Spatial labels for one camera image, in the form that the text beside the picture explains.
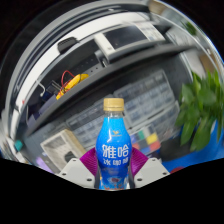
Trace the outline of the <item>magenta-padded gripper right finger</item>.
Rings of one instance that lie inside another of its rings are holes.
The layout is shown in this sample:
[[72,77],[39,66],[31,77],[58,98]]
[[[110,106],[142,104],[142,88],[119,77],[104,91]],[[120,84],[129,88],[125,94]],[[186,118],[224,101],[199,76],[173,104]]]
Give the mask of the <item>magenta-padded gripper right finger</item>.
[[130,189],[146,186],[168,175],[169,172],[157,158],[148,158],[138,149],[132,149],[128,175]]

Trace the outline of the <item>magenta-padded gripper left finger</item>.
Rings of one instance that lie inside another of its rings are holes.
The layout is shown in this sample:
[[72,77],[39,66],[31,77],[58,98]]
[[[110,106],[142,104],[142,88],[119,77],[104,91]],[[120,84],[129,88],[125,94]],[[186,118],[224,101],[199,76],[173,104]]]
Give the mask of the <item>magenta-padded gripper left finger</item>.
[[98,189],[100,174],[95,149],[92,148],[80,159],[72,158],[58,176],[84,188]]

